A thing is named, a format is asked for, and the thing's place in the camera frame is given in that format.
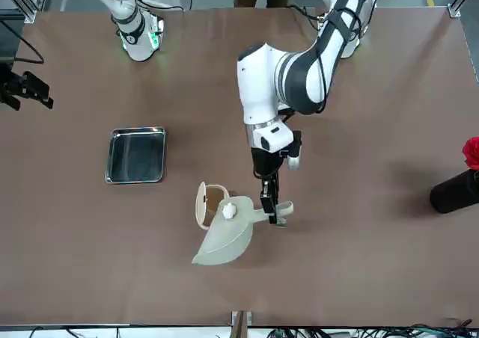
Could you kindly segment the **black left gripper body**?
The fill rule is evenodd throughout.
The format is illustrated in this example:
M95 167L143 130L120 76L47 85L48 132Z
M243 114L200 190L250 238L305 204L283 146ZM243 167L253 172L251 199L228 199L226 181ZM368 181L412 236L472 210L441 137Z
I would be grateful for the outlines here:
M258 148L251 148L253 173L257 179L272 179L277 177L284 158L280 153L269 153Z

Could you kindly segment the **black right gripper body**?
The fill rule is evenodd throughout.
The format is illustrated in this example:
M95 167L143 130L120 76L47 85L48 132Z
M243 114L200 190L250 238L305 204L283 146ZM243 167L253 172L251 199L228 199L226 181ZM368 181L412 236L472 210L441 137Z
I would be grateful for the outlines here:
M10 64L1 64L0 81L1 95L21 96L23 76L12 71Z

